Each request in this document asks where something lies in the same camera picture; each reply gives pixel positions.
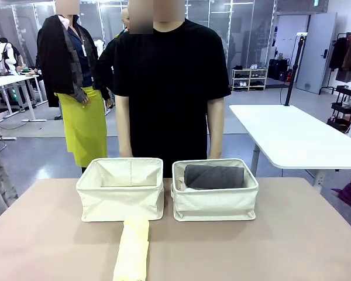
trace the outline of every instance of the id badge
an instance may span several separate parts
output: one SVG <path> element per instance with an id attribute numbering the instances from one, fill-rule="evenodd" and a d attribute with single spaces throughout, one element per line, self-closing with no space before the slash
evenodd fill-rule
<path id="1" fill-rule="evenodd" d="M 86 53 L 86 49 L 85 49 L 85 47 L 84 47 L 84 44 L 82 44 L 82 50 L 83 50 L 83 55 L 84 55 L 85 57 L 87 57 L 87 53 Z"/>

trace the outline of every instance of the gray door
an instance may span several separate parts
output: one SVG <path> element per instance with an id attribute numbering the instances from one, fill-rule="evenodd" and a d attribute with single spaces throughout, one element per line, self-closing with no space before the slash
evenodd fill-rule
<path id="1" fill-rule="evenodd" d="M 331 49 L 336 17 L 336 13 L 311 16 L 297 80 L 298 89 L 319 93 L 324 80 L 327 55 Z"/>

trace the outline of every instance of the yellow cloth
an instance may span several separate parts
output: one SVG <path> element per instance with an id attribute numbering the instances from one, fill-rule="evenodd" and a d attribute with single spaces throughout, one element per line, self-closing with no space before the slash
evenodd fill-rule
<path id="1" fill-rule="evenodd" d="M 68 152 L 79 167 L 87 167 L 96 158 L 108 157 L 104 104 L 99 90 L 82 88 L 89 102 L 84 105 L 67 94 L 55 93 L 63 111 Z"/>
<path id="2" fill-rule="evenodd" d="M 145 281 L 147 277 L 148 220 L 126 220 L 119 244 L 113 281 Z"/>

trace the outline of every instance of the door handle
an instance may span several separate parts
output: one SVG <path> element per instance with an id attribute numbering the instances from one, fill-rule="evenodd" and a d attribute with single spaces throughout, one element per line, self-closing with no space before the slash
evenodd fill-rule
<path id="1" fill-rule="evenodd" d="M 323 58 L 327 58 L 328 57 L 328 51 L 329 51 L 329 49 L 325 49 L 324 54 L 322 54 L 321 56 Z"/>

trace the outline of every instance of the storage basket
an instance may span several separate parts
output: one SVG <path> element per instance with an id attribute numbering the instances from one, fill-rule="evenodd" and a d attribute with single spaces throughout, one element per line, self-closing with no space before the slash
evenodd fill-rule
<path id="1" fill-rule="evenodd" d="M 241 189 L 179 190 L 187 165 L 243 167 Z M 257 180 L 240 159 L 180 161 L 173 164 L 173 213 L 177 221 L 246 221 L 254 220 Z"/>
<path id="2" fill-rule="evenodd" d="M 164 211 L 163 161 L 96 159 L 77 182 L 82 221 L 159 220 Z"/>

